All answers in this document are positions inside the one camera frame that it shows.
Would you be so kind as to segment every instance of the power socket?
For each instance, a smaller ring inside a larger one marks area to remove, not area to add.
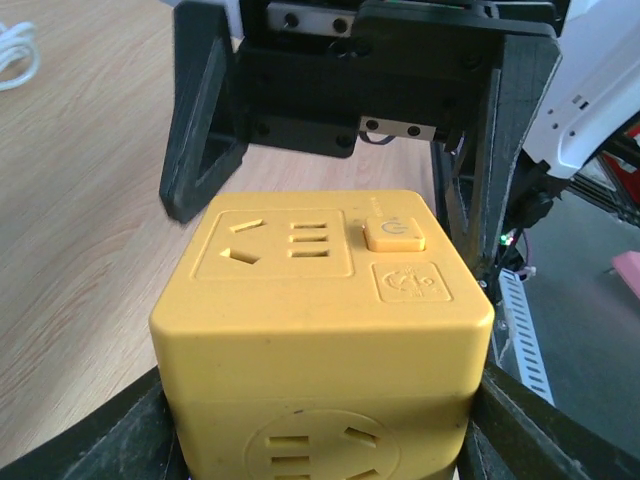
[[[419,195],[244,193],[150,327],[194,480],[444,480],[492,320]]]

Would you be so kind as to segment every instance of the screw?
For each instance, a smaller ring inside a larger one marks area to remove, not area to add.
[[[287,28],[296,28],[300,25],[300,20],[298,20],[298,16],[295,13],[287,13],[284,16],[284,26]]]
[[[269,135],[269,132],[271,131],[271,129],[269,128],[269,125],[267,125],[266,123],[263,122],[259,122],[256,124],[256,132],[258,132],[258,135]]]
[[[338,135],[336,137],[336,143],[341,148],[349,148],[351,145],[353,145],[353,140],[349,135]]]
[[[338,58],[347,58],[349,46],[344,38],[339,38],[329,45],[329,51]]]
[[[336,33],[344,33],[347,31],[347,28],[349,28],[349,26],[343,18],[336,18],[333,21],[333,29],[336,31]]]
[[[475,70],[482,65],[482,55],[470,53],[462,57],[462,67],[467,70]]]
[[[357,57],[366,57],[371,53],[371,44],[363,38],[357,38],[353,42],[352,50]]]

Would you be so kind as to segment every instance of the table surface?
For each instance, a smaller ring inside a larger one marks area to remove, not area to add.
[[[8,0],[42,68],[0,93],[0,465],[155,365],[147,318],[194,225],[158,200],[173,109],[171,9]],[[428,145],[338,160],[252,147],[238,190],[408,188],[433,205]]]

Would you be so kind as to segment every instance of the socket holes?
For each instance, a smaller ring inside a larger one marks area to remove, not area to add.
[[[326,223],[292,223],[291,228],[327,228]]]
[[[253,265],[258,260],[260,260],[260,257],[256,257],[255,255],[251,255],[250,253],[244,253],[244,252],[239,252],[238,250],[232,250],[230,248],[227,248],[226,250],[223,250],[222,252],[220,252],[220,255],[223,257],[230,258],[231,260],[247,263],[249,265]]]
[[[290,242],[328,242],[329,235],[314,235],[314,236],[302,236],[291,235],[289,236]]]
[[[373,480],[374,478],[380,478],[380,474],[375,468],[372,468],[366,472],[358,473],[352,477],[347,477],[345,480]]]
[[[294,252],[289,250],[289,256],[291,258],[328,257],[329,250],[315,250],[311,252]]]
[[[344,431],[343,435],[349,440],[354,440],[356,442],[359,442],[371,448],[376,448],[378,446],[378,442],[380,441],[380,439],[375,435],[371,435],[370,433],[363,432],[362,430],[357,430],[351,427],[347,428]]]
[[[271,465],[277,467],[306,467],[311,463],[308,456],[271,457]]]
[[[307,436],[290,436],[290,437],[269,437],[267,438],[267,447],[272,448],[302,448],[309,446],[309,437]]]
[[[264,220],[253,220],[251,222],[240,223],[238,225],[234,225],[233,227],[229,227],[233,233],[244,232],[245,230],[251,230],[252,228],[258,228],[266,225]]]

